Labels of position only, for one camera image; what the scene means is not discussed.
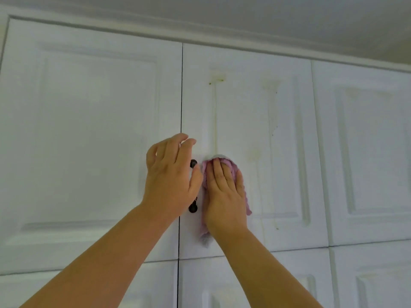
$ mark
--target forearm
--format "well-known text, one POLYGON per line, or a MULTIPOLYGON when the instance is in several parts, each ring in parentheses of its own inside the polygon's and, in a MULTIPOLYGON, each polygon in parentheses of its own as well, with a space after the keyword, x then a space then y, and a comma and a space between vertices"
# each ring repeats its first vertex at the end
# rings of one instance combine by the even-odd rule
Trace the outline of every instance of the forearm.
POLYGON ((217 241, 251 307, 321 307, 250 231, 217 241))
POLYGON ((149 205, 134 208, 22 307, 117 307, 171 223, 149 205))

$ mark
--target white cabinet door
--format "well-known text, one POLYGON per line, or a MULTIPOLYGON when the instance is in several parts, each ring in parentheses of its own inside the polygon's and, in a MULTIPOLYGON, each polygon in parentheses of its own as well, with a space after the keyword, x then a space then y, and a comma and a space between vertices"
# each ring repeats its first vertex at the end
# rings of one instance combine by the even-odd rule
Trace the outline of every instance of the white cabinet door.
POLYGON ((334 245, 411 238, 411 74, 313 62, 334 245))
POLYGON ((336 308, 408 308, 411 241, 330 248, 336 308))
MULTIPOLYGON (((328 246, 308 60, 184 44, 182 131, 193 158, 232 158, 244 174, 249 228, 270 250, 328 246)), ((180 257, 223 255, 180 219, 180 257)))
MULTIPOLYGON (((334 305, 328 249, 276 252, 273 255, 323 305, 334 305)), ((250 307, 225 257, 180 261, 179 308, 250 307)))
MULTIPOLYGON (((0 74, 0 272, 61 269, 144 192, 180 131, 182 44, 11 20, 0 74)), ((148 260, 177 259, 178 221, 148 260)))
MULTIPOLYGON (((0 276, 2 308, 17 308, 59 271, 0 276)), ((120 308, 176 308, 177 261, 142 264, 120 308)))

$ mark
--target left hand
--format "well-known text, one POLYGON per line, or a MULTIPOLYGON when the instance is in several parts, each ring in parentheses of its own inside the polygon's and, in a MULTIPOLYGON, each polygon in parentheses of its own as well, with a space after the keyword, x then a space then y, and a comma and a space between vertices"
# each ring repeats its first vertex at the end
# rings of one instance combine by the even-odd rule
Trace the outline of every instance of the left hand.
POLYGON ((198 164, 189 178, 195 143, 195 139, 181 133, 151 146, 147 152, 148 174, 142 205, 169 214, 173 220, 188 209, 203 182, 198 164))

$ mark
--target right hand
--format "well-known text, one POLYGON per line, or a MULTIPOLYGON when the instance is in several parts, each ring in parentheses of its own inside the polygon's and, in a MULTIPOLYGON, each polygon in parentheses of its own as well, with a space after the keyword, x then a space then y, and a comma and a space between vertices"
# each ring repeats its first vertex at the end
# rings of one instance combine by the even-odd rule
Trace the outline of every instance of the right hand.
POLYGON ((207 163, 207 187, 205 223, 211 235, 220 240, 240 235, 247 229, 247 210, 243 175, 237 171, 234 183, 230 168, 218 158, 207 163))

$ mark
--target pink cloth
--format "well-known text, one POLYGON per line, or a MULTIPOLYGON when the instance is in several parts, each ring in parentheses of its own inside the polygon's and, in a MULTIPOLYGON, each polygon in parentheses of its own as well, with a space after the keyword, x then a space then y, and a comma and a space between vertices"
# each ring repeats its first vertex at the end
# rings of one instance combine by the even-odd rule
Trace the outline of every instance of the pink cloth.
MULTIPOLYGON (((204 174, 204 180, 203 180, 204 196, 205 196, 205 193, 207 192, 207 172, 206 172, 207 163, 209 163, 210 161, 212 161, 215 158, 220 159, 221 163, 226 164, 230 168, 231 175, 233 176, 233 179, 234 179, 234 183, 237 182, 238 166, 232 160, 230 160, 229 158, 226 158, 226 157, 221 156, 221 155, 216 155, 215 157, 213 157, 210 160, 203 161, 203 163, 201 164, 201 170, 204 174)), ((204 201, 203 201, 200 238, 202 239, 203 243, 207 245, 208 241, 209 241, 209 238, 211 238, 211 235, 208 232, 206 223, 204 222, 204 212, 207 209, 206 205, 207 204, 205 204, 204 201)), ((245 195, 245 205, 247 206, 247 215, 249 216, 249 215, 251 215, 252 212, 251 212, 250 207, 248 205, 247 195, 245 195)))

